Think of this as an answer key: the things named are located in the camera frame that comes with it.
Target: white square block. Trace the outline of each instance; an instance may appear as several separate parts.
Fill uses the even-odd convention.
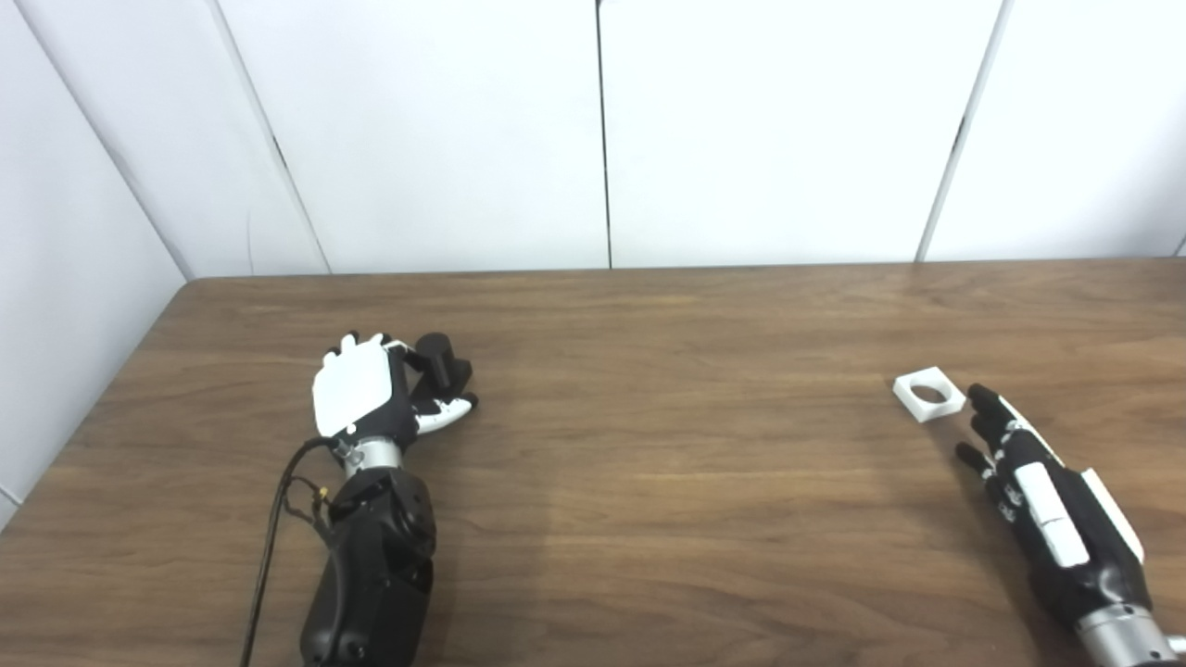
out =
[[[944,401],[942,404],[925,401],[914,395],[913,387],[935,389],[943,395]],[[914,419],[919,424],[955,414],[963,409],[963,404],[967,400],[963,393],[959,392],[951,380],[948,380],[948,376],[937,366],[899,376],[893,381],[893,393],[901,401],[901,405],[906,406],[906,409],[914,415]]]

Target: wire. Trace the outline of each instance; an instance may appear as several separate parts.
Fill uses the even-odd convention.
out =
[[[317,513],[318,510],[320,510],[321,497],[323,497],[321,496],[323,489],[320,487],[318,487],[317,484],[314,484],[308,477],[301,477],[300,475],[293,475],[292,478],[289,478],[289,481],[288,481],[288,488],[292,488],[292,483],[293,482],[300,482],[301,484],[305,484],[306,487],[308,487],[308,490],[313,491],[313,512]],[[312,516],[310,516],[308,514],[305,514],[304,512],[301,512],[301,510],[299,510],[299,509],[296,509],[296,508],[294,508],[292,506],[292,503],[288,501],[288,493],[287,493],[287,490],[285,491],[283,498],[285,498],[283,500],[285,514],[288,514],[289,516],[295,516],[296,519],[300,519],[305,523],[308,523],[310,526],[314,526],[314,521],[313,521]]]
[[[240,656],[240,667],[248,667],[251,662],[251,648],[255,646],[255,630],[260,624],[260,610],[263,606],[263,590],[268,583],[268,570],[272,567],[272,552],[276,545],[276,525],[280,522],[280,510],[287,504],[288,487],[292,484],[293,471],[305,455],[317,447],[333,449],[337,440],[330,438],[313,438],[305,440],[305,444],[293,453],[280,475],[280,483],[276,484],[276,496],[272,501],[272,513],[268,515],[268,532],[263,541],[263,555],[260,560],[260,573],[255,578],[255,593],[251,596],[251,611],[247,618],[247,635],[243,637],[243,653]]]

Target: panel seam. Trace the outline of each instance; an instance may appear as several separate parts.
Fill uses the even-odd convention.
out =
[[[317,233],[317,225],[313,224],[313,218],[308,215],[308,207],[305,205],[305,198],[296,188],[296,179],[293,178],[292,170],[288,167],[288,160],[285,159],[283,152],[280,150],[280,141],[276,139],[276,134],[272,128],[272,120],[268,117],[268,113],[263,108],[263,102],[260,100],[260,93],[255,87],[255,81],[251,78],[251,72],[247,69],[247,62],[243,61],[243,52],[240,50],[238,42],[235,39],[235,33],[231,31],[230,24],[227,21],[227,14],[223,12],[222,4],[219,0],[206,0],[206,5],[210,7],[215,27],[218,30],[218,34],[223,40],[223,47],[230,57],[235,74],[238,76],[240,84],[247,94],[248,106],[251,107],[251,112],[255,115],[256,121],[260,123],[260,129],[264,133],[268,152],[272,154],[273,161],[279,167],[281,179],[285,182],[285,188],[288,190],[288,195],[296,204],[301,222],[305,223],[305,230],[313,241],[313,246],[317,248],[318,256],[321,260],[321,266],[325,267],[325,272],[327,274],[333,274],[333,267],[330,266],[330,259],[325,254],[325,247],[321,244],[321,236]]]
[[[1001,0],[1001,7],[996,12],[996,21],[993,31],[988,36],[988,44],[984,45],[984,56],[981,58],[980,69],[976,70],[976,80],[971,84],[971,93],[968,95],[968,103],[964,106],[963,116],[959,119],[959,127],[956,131],[956,139],[951,144],[951,153],[948,155],[948,164],[943,167],[943,177],[939,178],[939,188],[935,192],[935,201],[931,202],[931,211],[926,216],[926,225],[923,227],[923,236],[918,241],[918,249],[914,252],[914,261],[926,261],[926,253],[931,249],[931,239],[935,229],[939,224],[939,216],[943,214],[943,205],[948,201],[948,192],[951,182],[955,179],[956,169],[959,166],[959,158],[963,155],[968,135],[971,134],[971,125],[980,107],[980,99],[984,94],[988,77],[993,71],[993,63],[996,61],[996,52],[1001,46],[1005,36],[1005,27],[1009,23],[1009,12],[1013,9],[1014,0]]]
[[[19,500],[17,500],[15,494],[13,494],[8,489],[6,489],[4,484],[0,484],[0,496],[4,496],[6,498],[8,498],[8,502],[11,502],[12,504],[14,504],[17,507],[20,507],[21,504],[24,504]]]
[[[601,0],[593,0],[597,23],[597,88],[601,102],[601,184],[605,190],[605,250],[610,269],[613,269],[613,227],[610,224],[610,148],[605,132],[605,71],[601,65]]]

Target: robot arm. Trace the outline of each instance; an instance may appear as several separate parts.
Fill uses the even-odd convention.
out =
[[[1038,602],[1099,667],[1182,665],[1150,614],[1141,541],[1099,476],[1066,468],[995,392],[973,385],[968,398],[989,455],[959,443],[956,456],[1010,525]]]
[[[408,371],[420,373],[410,392]],[[241,667],[251,660],[281,510],[310,523],[330,553],[301,630],[305,665],[412,665],[433,587],[436,525],[428,489],[403,469],[403,453],[419,436],[478,405],[477,396],[463,393],[471,374],[444,333],[428,333],[413,348],[384,333],[361,342],[350,332],[323,357],[313,380],[320,437],[301,445],[280,476]],[[294,475],[301,458],[319,447],[333,453],[346,476],[333,500]],[[294,481],[313,489],[311,515],[288,502]]]

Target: black cable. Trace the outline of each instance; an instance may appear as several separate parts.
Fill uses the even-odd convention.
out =
[[[313,491],[313,514],[310,516],[304,512],[295,509],[288,502],[288,494],[283,494],[283,507],[285,512],[301,521],[308,523],[317,532],[317,535],[321,538],[321,542],[325,548],[330,552],[330,563],[333,565],[333,577],[334,587],[337,589],[337,602],[333,610],[333,629],[330,633],[330,653],[323,658],[319,658],[313,667],[320,667],[323,663],[332,662],[337,655],[338,642],[342,640],[342,627],[345,623],[346,617],[346,563],[337,548],[333,541],[333,532],[330,528],[329,522],[325,520],[325,515],[321,512],[325,507],[325,489],[318,487],[307,477],[301,477],[300,475],[293,475],[289,478],[289,485],[293,482],[300,482],[308,487]]]
[[[272,567],[272,551],[276,545],[276,525],[280,522],[280,509],[285,504],[285,497],[288,493],[288,485],[292,483],[293,471],[296,470],[296,464],[300,463],[305,455],[315,450],[317,447],[333,449],[337,445],[337,440],[331,438],[313,438],[306,440],[305,444],[293,453],[293,457],[288,460],[288,465],[285,466],[285,471],[280,475],[280,483],[276,484],[276,496],[272,501],[272,513],[268,515],[268,532],[263,541],[263,557],[260,561],[260,573],[255,578],[255,595],[251,597],[251,611],[247,620],[247,636],[243,637],[243,653],[240,656],[240,667],[248,667],[251,662],[251,648],[255,646],[255,630],[260,624],[260,610],[263,606],[263,589],[268,583],[268,570]]]

